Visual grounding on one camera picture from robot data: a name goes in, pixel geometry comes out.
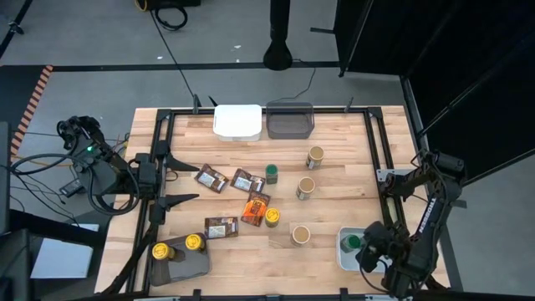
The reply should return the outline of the white plastic bin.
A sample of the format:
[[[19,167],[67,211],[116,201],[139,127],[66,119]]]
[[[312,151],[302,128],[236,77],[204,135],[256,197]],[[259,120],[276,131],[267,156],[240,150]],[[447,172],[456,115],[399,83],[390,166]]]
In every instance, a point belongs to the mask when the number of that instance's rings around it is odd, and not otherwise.
[[[262,133],[262,107],[218,105],[214,109],[212,129],[221,141],[257,141]]]
[[[340,249],[340,241],[343,237],[354,234],[360,238],[361,247],[351,253],[344,253]],[[338,265],[345,271],[358,272],[360,270],[360,263],[358,261],[359,253],[364,249],[366,240],[364,238],[364,229],[359,227],[341,227],[336,237],[336,256]]]

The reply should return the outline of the black power adapter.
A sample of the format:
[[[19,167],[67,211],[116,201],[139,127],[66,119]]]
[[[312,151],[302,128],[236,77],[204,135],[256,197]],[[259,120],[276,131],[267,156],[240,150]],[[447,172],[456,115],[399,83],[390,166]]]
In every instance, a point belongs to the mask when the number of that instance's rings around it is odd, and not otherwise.
[[[79,179],[74,179],[68,184],[62,186],[59,188],[59,192],[66,196],[67,198],[70,198],[71,196],[75,194],[79,194],[84,192],[84,187],[81,184]]]

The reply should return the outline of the brown seasoning packet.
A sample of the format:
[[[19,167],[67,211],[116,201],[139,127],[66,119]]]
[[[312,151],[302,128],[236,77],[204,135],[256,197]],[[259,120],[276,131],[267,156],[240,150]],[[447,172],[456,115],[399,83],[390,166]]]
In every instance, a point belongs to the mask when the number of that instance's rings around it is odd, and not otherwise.
[[[247,192],[261,192],[265,185],[265,178],[254,176],[242,168],[236,170],[230,184],[234,188]]]
[[[226,176],[214,170],[208,164],[203,165],[196,174],[195,180],[215,193],[221,193],[225,185],[230,181]]]
[[[207,217],[204,228],[207,239],[237,237],[238,219],[237,217]]]

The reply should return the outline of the black curtain partition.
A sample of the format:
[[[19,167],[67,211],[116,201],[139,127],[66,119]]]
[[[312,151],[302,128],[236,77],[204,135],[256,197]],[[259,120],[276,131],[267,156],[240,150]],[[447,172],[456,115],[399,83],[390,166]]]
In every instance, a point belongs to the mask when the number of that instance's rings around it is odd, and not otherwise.
[[[392,74],[474,182],[535,155],[535,0],[338,0],[342,73]]]

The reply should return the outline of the grey translucent plastic bin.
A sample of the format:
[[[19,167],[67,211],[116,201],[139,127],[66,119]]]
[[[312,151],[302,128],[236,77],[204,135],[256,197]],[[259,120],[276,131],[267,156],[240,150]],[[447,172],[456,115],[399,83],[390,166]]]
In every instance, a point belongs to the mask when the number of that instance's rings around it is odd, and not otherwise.
[[[314,130],[313,106],[308,102],[270,102],[266,106],[271,139],[307,139]]]
[[[164,242],[172,247],[181,250],[185,254],[185,259],[181,262],[168,260],[155,260],[151,255],[151,270],[150,270],[150,284],[158,287],[169,283],[187,280],[206,275],[211,270],[211,260],[209,257],[208,246],[203,252],[190,251],[185,246],[186,236],[168,239]]]

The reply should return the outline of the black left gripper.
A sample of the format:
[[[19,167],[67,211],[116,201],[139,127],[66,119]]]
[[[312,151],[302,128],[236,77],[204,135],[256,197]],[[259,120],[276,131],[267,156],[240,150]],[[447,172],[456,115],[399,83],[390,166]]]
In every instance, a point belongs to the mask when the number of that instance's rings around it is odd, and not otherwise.
[[[166,140],[158,140],[150,154],[137,153],[133,169],[137,188],[136,198],[149,209],[149,222],[161,225],[165,222],[164,206],[161,202],[165,198],[165,209],[199,197],[199,194],[166,195],[165,181],[166,167],[172,171],[199,171],[196,166],[177,160],[171,153]]]

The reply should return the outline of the black aluminium table frame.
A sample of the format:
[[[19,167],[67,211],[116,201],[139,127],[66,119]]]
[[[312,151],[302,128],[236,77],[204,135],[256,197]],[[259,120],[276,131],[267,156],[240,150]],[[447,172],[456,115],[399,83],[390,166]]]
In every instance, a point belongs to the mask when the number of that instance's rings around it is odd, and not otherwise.
[[[320,107],[315,127],[306,140],[223,142],[212,131],[210,108],[197,114],[174,109],[158,118],[158,109],[136,110],[126,155],[147,152],[167,138],[174,157],[194,166],[208,164],[226,176],[242,168],[261,175],[267,165],[278,168],[278,182],[267,186],[271,206],[281,212],[276,227],[241,223],[238,236],[208,243],[211,270],[198,278],[150,285],[150,259],[143,255],[129,287],[159,298],[251,299],[261,301],[341,301],[362,299],[369,293],[366,278],[336,262],[336,237],[341,227],[366,227],[384,215],[378,196],[376,171],[406,167],[414,155],[405,112],[399,106]],[[324,149],[319,168],[306,166],[313,146]],[[315,189],[307,200],[296,196],[298,182],[311,177]],[[311,237],[303,246],[291,242],[292,230],[304,225]]]

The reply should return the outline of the black stand with flared base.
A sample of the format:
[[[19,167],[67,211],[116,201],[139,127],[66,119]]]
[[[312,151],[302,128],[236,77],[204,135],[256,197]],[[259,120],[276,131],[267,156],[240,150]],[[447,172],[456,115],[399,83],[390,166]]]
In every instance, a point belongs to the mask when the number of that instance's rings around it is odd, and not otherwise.
[[[293,57],[286,44],[291,0],[270,0],[271,43],[263,55],[266,68],[282,71],[292,66]]]

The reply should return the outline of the orange taco seasoning packet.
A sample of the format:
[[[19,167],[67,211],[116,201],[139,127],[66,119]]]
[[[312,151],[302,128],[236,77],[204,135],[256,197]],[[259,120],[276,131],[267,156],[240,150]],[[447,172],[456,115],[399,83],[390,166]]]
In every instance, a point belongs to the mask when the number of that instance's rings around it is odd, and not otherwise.
[[[259,227],[271,201],[269,195],[252,191],[241,215],[241,221]]]

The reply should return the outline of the white flat board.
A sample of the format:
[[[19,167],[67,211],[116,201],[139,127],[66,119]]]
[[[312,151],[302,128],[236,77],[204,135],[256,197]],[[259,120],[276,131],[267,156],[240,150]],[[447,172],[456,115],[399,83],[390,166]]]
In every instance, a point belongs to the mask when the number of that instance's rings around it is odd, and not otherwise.
[[[93,251],[89,246],[44,237],[30,278],[87,278]]]

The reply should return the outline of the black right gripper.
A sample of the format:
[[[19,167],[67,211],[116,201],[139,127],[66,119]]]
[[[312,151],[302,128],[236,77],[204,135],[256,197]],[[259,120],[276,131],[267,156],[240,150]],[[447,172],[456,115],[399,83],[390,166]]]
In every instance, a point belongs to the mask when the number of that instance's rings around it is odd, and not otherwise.
[[[393,226],[373,222],[364,230],[364,244],[355,256],[359,267],[371,273],[381,257],[388,257],[395,263],[397,257],[397,238]]]

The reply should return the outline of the orange black hazard tape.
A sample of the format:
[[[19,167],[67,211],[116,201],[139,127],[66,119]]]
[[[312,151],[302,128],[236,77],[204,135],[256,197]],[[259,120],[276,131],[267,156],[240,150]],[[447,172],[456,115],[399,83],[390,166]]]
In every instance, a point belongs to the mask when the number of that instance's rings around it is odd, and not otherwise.
[[[28,133],[28,127],[38,108],[38,103],[41,100],[48,79],[51,76],[54,67],[52,65],[45,65],[39,69],[39,77],[36,79],[35,85],[31,90],[31,94],[27,97],[27,104],[24,107],[23,115],[19,121],[18,126],[14,129],[13,138],[11,141],[10,151],[12,156],[16,156],[23,143],[24,136]]]

